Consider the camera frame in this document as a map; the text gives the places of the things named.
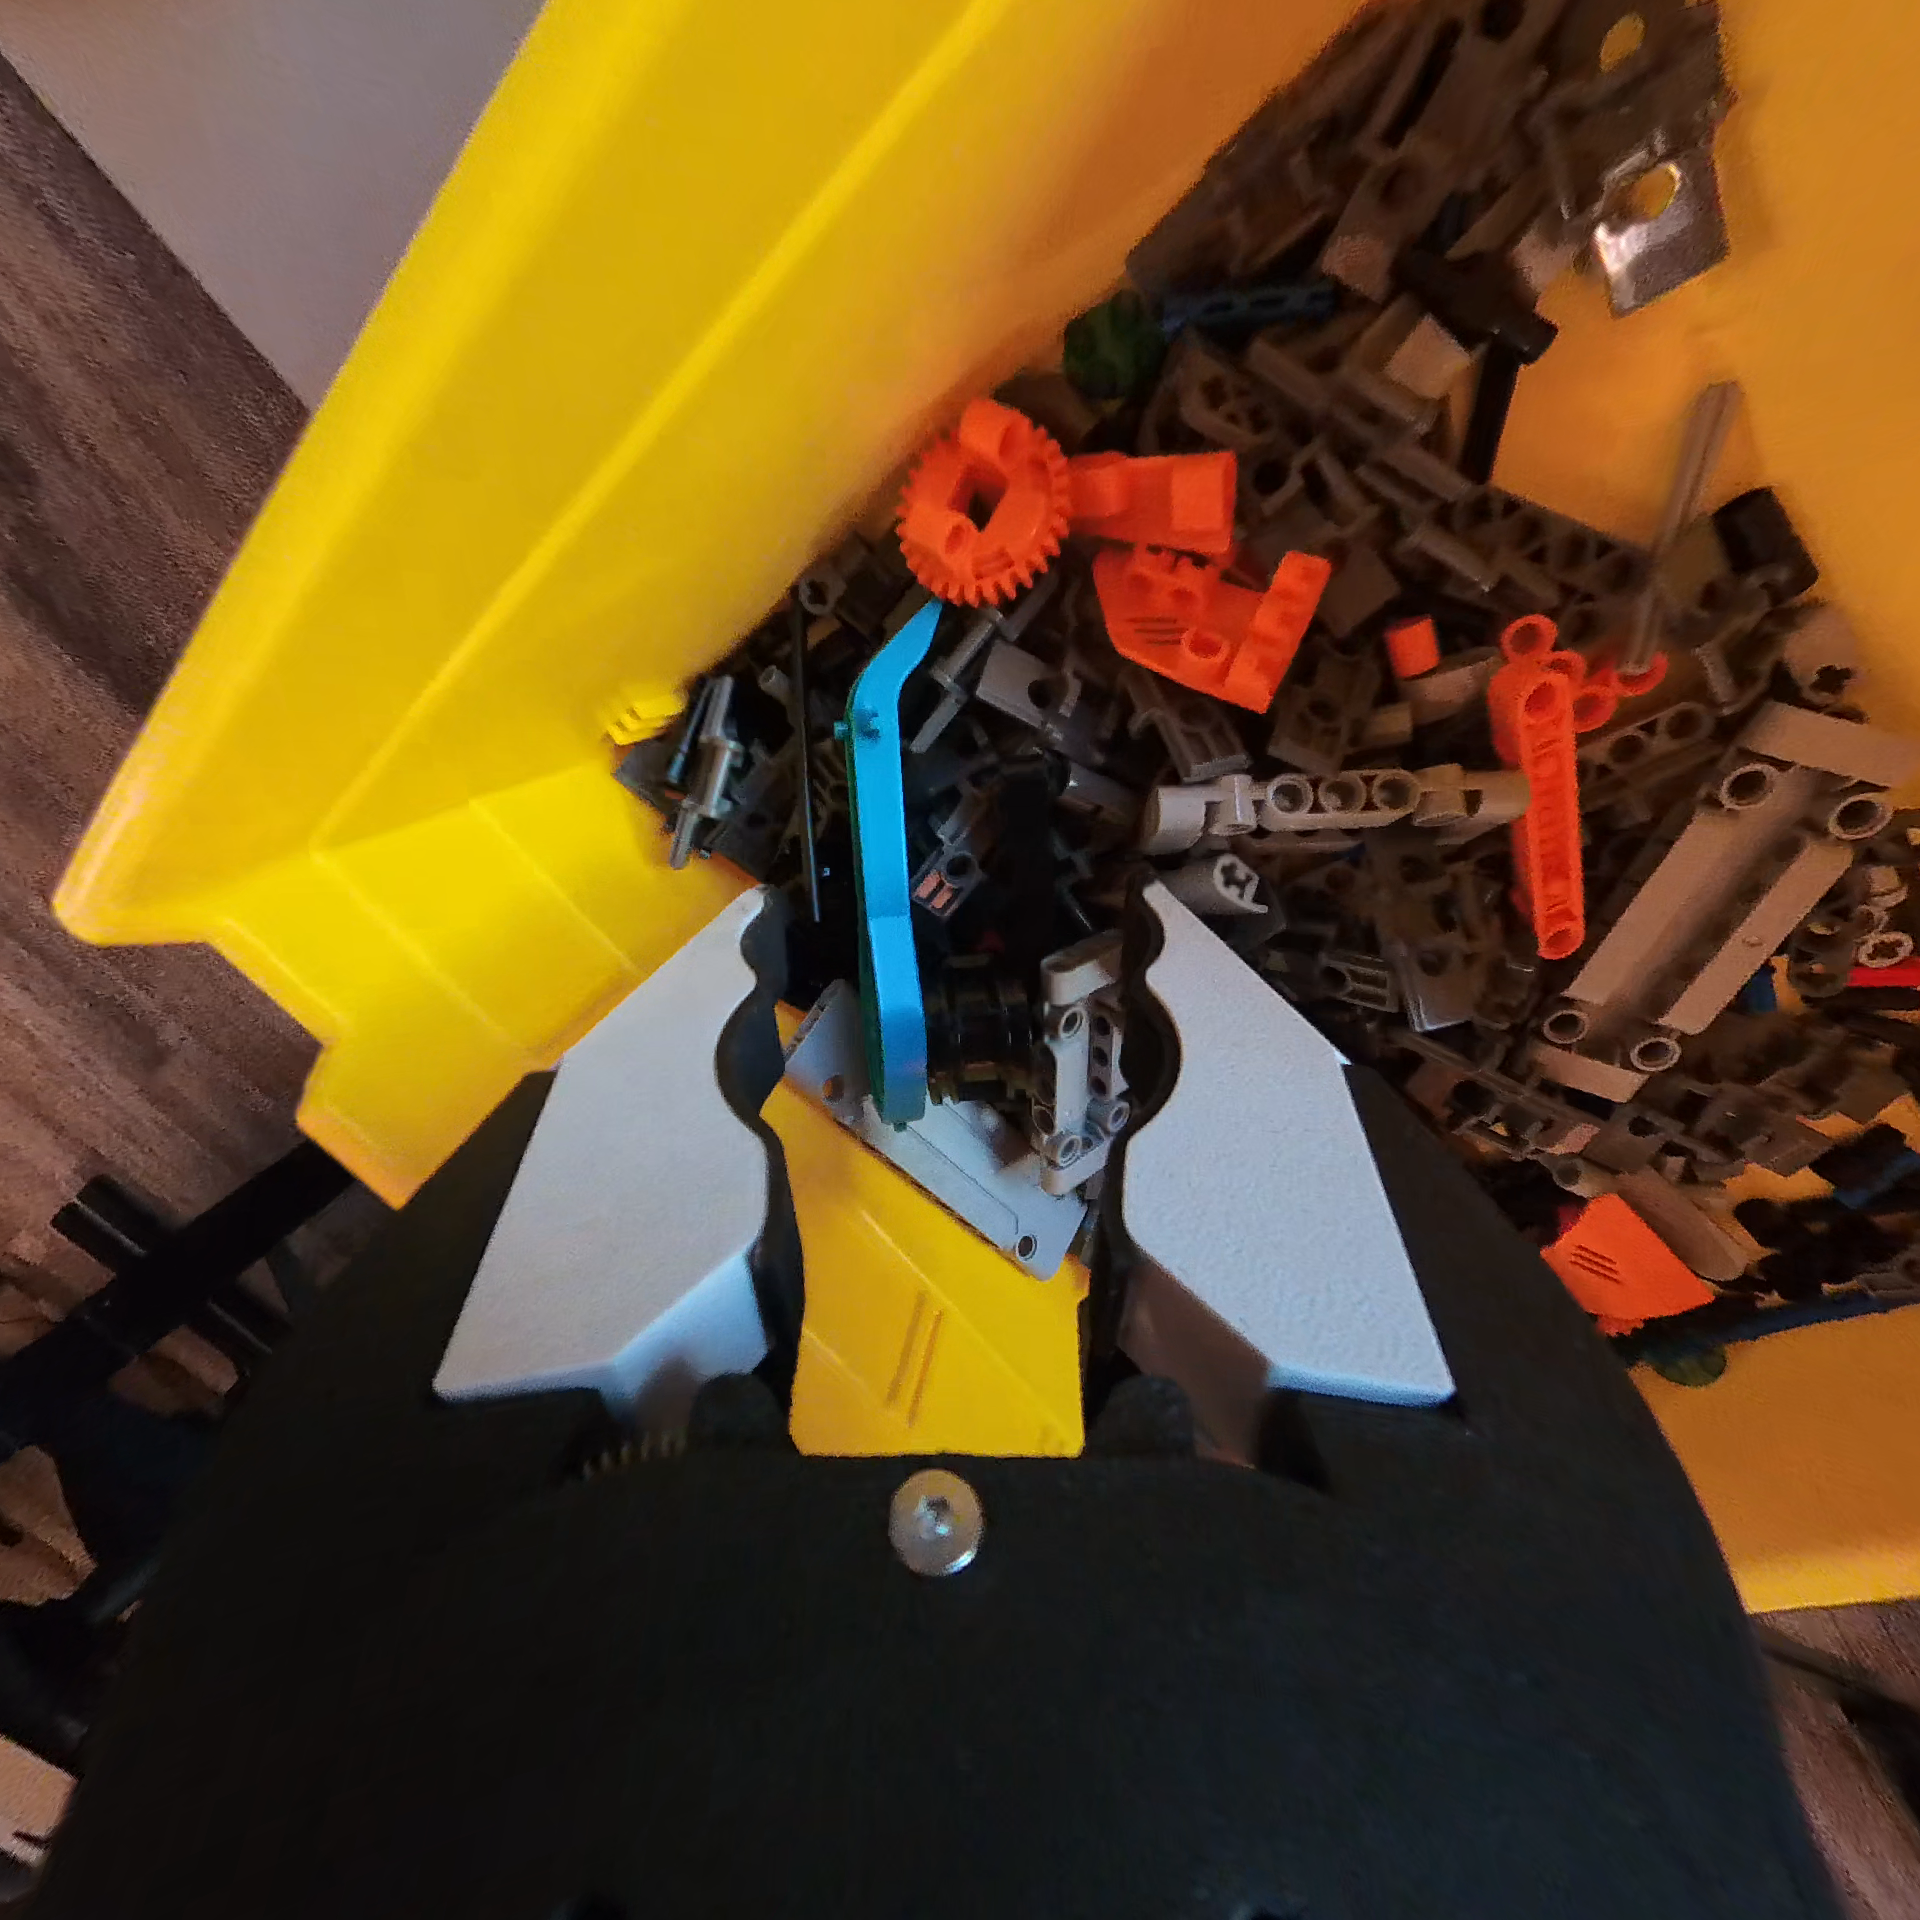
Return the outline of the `orange perforated beam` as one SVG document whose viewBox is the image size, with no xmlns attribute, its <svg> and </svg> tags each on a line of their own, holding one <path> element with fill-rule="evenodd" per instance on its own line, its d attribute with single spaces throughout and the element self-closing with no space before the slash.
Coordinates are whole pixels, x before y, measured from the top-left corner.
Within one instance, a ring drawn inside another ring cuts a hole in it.
<svg viewBox="0 0 1920 1920">
<path fill-rule="evenodd" d="M 1486 721 L 1500 762 L 1527 781 L 1527 807 L 1510 826 L 1514 902 L 1537 956 L 1569 958 L 1586 936 L 1576 702 L 1585 663 L 1559 646 L 1543 613 L 1500 635 L 1500 666 L 1486 682 Z"/>
</svg>

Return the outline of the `blue brick separator tool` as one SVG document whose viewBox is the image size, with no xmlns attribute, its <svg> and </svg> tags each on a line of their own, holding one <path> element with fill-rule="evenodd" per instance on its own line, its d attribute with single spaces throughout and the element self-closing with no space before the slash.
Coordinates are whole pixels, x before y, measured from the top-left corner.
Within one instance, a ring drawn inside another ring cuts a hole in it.
<svg viewBox="0 0 1920 1920">
<path fill-rule="evenodd" d="M 866 1087 L 879 1120 L 904 1128 L 927 1107 L 927 1018 L 913 936 L 900 695 L 924 666 L 940 603 L 922 596 L 851 682 L 843 742 L 851 856 L 858 1001 Z"/>
</svg>

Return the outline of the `orange round connector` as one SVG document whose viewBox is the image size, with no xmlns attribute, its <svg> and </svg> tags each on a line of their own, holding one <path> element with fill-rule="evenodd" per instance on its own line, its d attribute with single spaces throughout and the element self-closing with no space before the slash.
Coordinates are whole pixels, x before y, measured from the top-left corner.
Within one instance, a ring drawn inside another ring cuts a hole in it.
<svg viewBox="0 0 1920 1920">
<path fill-rule="evenodd" d="M 1071 521 L 1068 454 L 1035 419 L 973 398 L 899 497 L 899 549 L 919 586 L 959 609 L 998 609 L 1058 556 Z"/>
</svg>

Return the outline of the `yellow plastic parts bin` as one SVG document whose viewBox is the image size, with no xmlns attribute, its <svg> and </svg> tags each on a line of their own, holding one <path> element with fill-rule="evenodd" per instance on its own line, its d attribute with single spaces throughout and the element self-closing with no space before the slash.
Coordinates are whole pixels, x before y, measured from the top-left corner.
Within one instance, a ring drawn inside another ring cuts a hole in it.
<svg viewBox="0 0 1920 1920">
<path fill-rule="evenodd" d="M 551 2 L 81 847 L 53 914 L 204 943 L 322 1041 L 300 1130 L 391 1206 L 698 932 L 607 722 L 666 716 L 955 408 L 1038 358 L 1352 2 Z M 1742 384 L 1917 726 L 1917 5 L 1722 2 L 1731 256 L 1579 280 L 1500 480 L 1645 531 Z M 1058 1453 L 1064 1306 L 808 1101 L 807 1453 Z M 1645 1382 L 1750 1610 L 1917 1595 L 1917 1315 Z"/>
</svg>

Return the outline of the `orange vented panel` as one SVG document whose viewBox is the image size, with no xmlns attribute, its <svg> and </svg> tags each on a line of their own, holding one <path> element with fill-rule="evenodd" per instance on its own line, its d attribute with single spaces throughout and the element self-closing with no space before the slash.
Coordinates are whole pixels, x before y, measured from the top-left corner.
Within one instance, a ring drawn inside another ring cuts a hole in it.
<svg viewBox="0 0 1920 1920">
<path fill-rule="evenodd" d="M 1161 549 L 1101 549 L 1090 583 L 1112 650 L 1151 675 L 1265 711 L 1319 610 L 1331 561 L 1288 550 L 1267 587 Z"/>
<path fill-rule="evenodd" d="M 1608 1338 L 1715 1303 L 1715 1289 L 1615 1194 L 1586 1200 L 1540 1260 Z"/>
</svg>

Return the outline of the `orange connector block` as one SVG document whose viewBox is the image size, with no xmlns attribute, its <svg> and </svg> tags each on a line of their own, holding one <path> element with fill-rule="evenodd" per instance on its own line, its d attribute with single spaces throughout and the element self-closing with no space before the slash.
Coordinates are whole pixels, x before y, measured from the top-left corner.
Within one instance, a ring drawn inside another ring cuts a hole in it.
<svg viewBox="0 0 1920 1920">
<path fill-rule="evenodd" d="M 1206 560 L 1233 550 L 1236 451 L 1068 458 L 1068 528 L 1084 539 L 1173 549 Z"/>
</svg>

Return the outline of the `black wheel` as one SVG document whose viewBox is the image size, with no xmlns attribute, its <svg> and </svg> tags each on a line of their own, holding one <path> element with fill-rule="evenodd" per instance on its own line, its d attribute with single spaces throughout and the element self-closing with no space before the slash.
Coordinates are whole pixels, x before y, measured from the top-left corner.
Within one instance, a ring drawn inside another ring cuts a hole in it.
<svg viewBox="0 0 1920 1920">
<path fill-rule="evenodd" d="M 924 973 L 933 1100 L 1023 1100 L 1035 1087 L 1035 1003 L 1015 969 L 959 956 Z"/>
</svg>

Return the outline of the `light grey perforated beam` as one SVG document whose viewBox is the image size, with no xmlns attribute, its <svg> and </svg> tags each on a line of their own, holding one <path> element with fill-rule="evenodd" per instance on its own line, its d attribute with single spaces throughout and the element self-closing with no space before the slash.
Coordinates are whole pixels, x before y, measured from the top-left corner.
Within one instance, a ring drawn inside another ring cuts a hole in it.
<svg viewBox="0 0 1920 1920">
<path fill-rule="evenodd" d="M 1029 1141 L 1042 1160 L 1042 1189 L 1068 1197 L 1105 1170 L 1131 1120 L 1121 932 L 1097 932 L 1049 953 L 1038 985 Z"/>
</svg>

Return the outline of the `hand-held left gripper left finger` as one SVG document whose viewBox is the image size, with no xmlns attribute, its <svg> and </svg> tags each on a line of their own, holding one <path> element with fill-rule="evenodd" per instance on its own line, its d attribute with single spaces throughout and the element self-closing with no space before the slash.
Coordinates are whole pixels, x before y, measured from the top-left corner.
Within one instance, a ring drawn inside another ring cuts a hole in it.
<svg viewBox="0 0 1920 1920">
<path fill-rule="evenodd" d="M 787 902 L 757 886 L 556 1065 L 434 1388 L 589 1388 L 637 1427 L 757 1371 L 791 1404 L 804 1246 L 781 1137 Z"/>
</svg>

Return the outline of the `light grey axle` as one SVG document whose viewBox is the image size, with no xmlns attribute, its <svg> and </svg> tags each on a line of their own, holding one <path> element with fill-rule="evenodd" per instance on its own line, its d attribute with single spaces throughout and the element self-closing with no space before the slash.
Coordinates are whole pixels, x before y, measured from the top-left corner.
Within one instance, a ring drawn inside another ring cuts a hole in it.
<svg viewBox="0 0 1920 1920">
<path fill-rule="evenodd" d="M 1653 660 L 1661 650 L 1665 635 L 1665 587 L 1661 567 L 1679 533 L 1698 516 L 1707 483 L 1719 467 L 1727 432 L 1742 409 L 1742 384 L 1737 379 L 1715 379 L 1705 384 L 1684 417 L 1679 454 L 1672 458 L 1666 497 L 1656 518 L 1656 533 L 1648 549 L 1645 579 L 1632 603 L 1628 638 L 1618 650 L 1618 682 L 1645 682 Z"/>
</svg>

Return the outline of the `light grey panel plate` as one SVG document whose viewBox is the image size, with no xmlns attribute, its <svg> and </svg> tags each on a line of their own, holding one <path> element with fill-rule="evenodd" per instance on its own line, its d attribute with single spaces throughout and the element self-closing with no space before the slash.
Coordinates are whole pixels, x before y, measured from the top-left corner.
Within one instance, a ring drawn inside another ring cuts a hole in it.
<svg viewBox="0 0 1920 1920">
<path fill-rule="evenodd" d="M 828 982 L 804 1013 L 787 1045 L 787 1084 L 1029 1278 L 1049 1279 L 1068 1263 L 1088 1201 L 1078 1191 L 1045 1189 L 1042 1156 L 992 1104 L 933 1100 L 900 1125 L 879 1117 L 866 1084 L 861 1001 L 850 982 Z"/>
</svg>

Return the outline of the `pile of dark building parts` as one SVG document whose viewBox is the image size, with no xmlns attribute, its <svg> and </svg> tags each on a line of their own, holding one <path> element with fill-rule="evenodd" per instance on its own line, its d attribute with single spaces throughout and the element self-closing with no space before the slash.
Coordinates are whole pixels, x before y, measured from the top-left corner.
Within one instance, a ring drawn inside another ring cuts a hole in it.
<svg viewBox="0 0 1920 1920">
<path fill-rule="evenodd" d="M 1543 962 L 1514 902 L 1527 781 L 1496 751 L 1500 635 L 1543 613 L 1615 660 L 1648 541 L 1504 490 L 1543 290 L 1608 279 L 1623 316 L 1727 249 L 1714 2 L 1381 2 L 1211 161 L 1064 328 L 1055 372 L 992 398 L 1068 455 L 1236 451 L 1233 550 L 1331 561 L 1265 711 L 1121 660 L 1092 556 L 998 609 L 940 603 L 900 695 L 913 936 L 924 973 L 1042 962 L 1121 930 L 1161 877 L 1265 986 L 1346 1041 L 1520 1234 L 1615 1194 L 1715 1303 L 1609 1338 L 1666 1377 L 1737 1338 L 1917 1300 L 1917 811 L 1893 808 L 1787 942 L 1623 1101 L 1527 1067 L 1537 1018 L 1681 833 L 1765 699 L 1867 722 L 1851 622 L 1768 488 L 1709 501 L 1666 564 L 1666 678 L 1576 738 L 1585 943 Z M 899 508 L 811 561 L 660 728 L 623 722 L 617 781 L 669 828 L 790 902 L 790 996 L 858 992 L 838 726 L 927 594 Z"/>
</svg>

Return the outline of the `orange triple pin connector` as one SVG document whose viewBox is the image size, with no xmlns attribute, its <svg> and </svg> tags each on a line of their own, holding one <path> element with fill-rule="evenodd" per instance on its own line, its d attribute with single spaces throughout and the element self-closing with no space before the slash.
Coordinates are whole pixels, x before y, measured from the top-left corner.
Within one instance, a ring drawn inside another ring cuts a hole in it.
<svg viewBox="0 0 1920 1920">
<path fill-rule="evenodd" d="M 1651 653 L 1645 666 L 1623 668 L 1615 660 L 1593 663 L 1579 650 L 1554 648 L 1547 653 L 1547 668 L 1569 686 L 1569 722 L 1580 738 L 1608 728 L 1620 702 L 1656 691 L 1666 678 L 1666 653 Z"/>
</svg>

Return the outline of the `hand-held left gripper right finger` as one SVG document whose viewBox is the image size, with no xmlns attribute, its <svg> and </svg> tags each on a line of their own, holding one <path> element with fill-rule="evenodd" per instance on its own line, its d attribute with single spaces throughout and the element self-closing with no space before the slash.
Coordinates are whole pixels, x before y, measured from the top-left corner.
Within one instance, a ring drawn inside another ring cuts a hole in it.
<svg viewBox="0 0 1920 1920">
<path fill-rule="evenodd" d="M 1458 1387 L 1348 1059 L 1161 877 L 1121 927 L 1131 1117 L 1101 1194 L 1107 1322 L 1255 1467 L 1293 1395 L 1435 1412 Z"/>
</svg>

